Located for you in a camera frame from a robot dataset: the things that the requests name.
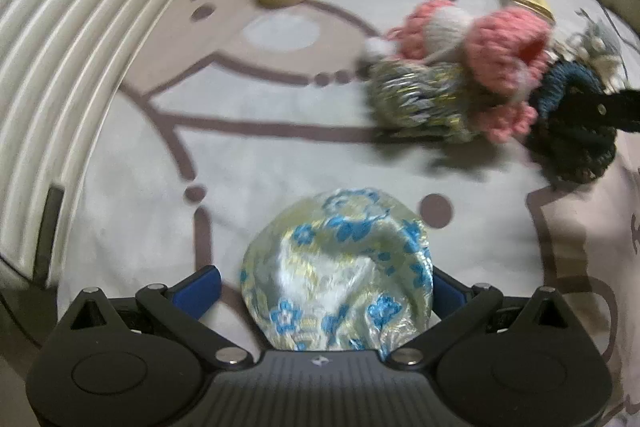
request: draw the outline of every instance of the white pom-pom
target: white pom-pom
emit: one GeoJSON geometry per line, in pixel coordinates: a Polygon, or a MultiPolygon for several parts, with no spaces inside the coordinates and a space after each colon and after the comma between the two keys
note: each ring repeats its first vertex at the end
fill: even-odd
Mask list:
{"type": "Polygon", "coordinates": [[[461,42],[469,30],[473,17],[457,6],[445,6],[436,10],[424,26],[425,64],[462,61],[461,42]]]}
{"type": "Polygon", "coordinates": [[[398,52],[395,41],[387,41],[380,37],[370,37],[364,41],[362,60],[367,64],[375,64],[383,58],[391,57],[398,52]]]}

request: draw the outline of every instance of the white yarn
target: white yarn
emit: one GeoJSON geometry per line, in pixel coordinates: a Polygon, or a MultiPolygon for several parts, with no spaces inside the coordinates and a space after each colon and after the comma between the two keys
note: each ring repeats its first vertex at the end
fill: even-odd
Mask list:
{"type": "Polygon", "coordinates": [[[562,57],[567,61],[578,60],[589,65],[598,73],[607,94],[625,89],[620,71],[622,58],[615,51],[607,52],[605,41],[601,37],[588,37],[588,32],[589,27],[585,33],[574,32],[567,36],[567,32],[556,26],[551,40],[552,60],[562,57]]]}
{"type": "Polygon", "coordinates": [[[529,68],[527,65],[516,58],[515,66],[517,68],[516,81],[518,82],[518,88],[511,96],[511,103],[520,103],[529,100],[529,95],[533,90],[535,83],[531,82],[531,73],[529,73],[529,68]]]}
{"type": "Polygon", "coordinates": [[[463,62],[463,46],[473,17],[456,6],[437,9],[423,29],[426,65],[436,62],[463,62]]]}
{"type": "Polygon", "coordinates": [[[383,58],[396,55],[398,45],[395,41],[387,41],[380,37],[370,37],[364,41],[362,60],[366,64],[375,64],[383,58]]]}

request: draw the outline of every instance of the ribbed cushion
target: ribbed cushion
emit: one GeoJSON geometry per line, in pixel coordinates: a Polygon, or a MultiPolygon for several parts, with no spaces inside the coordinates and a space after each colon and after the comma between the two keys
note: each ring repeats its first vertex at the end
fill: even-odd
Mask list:
{"type": "MultiPolygon", "coordinates": [[[[34,277],[51,184],[65,189],[47,283],[100,122],[169,0],[0,0],[0,251],[34,277]]],[[[0,264],[0,286],[19,279],[0,264]]]]}

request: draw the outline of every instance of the pink knitted yarn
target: pink knitted yarn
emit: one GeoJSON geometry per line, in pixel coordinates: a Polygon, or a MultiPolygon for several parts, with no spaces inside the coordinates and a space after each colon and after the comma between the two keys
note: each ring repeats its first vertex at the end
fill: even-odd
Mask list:
{"type": "Polygon", "coordinates": [[[527,9],[510,7],[476,19],[466,35],[466,62],[479,84],[503,96],[518,90],[518,60],[530,73],[532,88],[545,73],[551,28],[527,9]]]}
{"type": "Polygon", "coordinates": [[[476,114],[474,123],[489,141],[506,142],[513,134],[529,134],[538,114],[527,102],[499,105],[476,114]]]}
{"type": "Polygon", "coordinates": [[[397,58],[423,60],[427,56],[427,50],[424,49],[423,35],[425,24],[429,22],[431,15],[437,9],[453,5],[449,0],[423,2],[405,19],[404,26],[390,29],[386,34],[386,38],[400,43],[397,58]]]}

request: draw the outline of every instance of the metal screw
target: metal screw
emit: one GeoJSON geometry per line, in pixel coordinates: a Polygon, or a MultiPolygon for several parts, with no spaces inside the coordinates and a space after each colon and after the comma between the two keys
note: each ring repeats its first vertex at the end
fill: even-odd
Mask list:
{"type": "Polygon", "coordinates": [[[229,365],[236,365],[236,363],[242,362],[248,355],[249,353],[242,347],[223,347],[216,351],[216,359],[229,365]]]}
{"type": "Polygon", "coordinates": [[[413,347],[401,347],[391,353],[391,359],[402,365],[415,365],[422,362],[422,352],[413,347]]]}

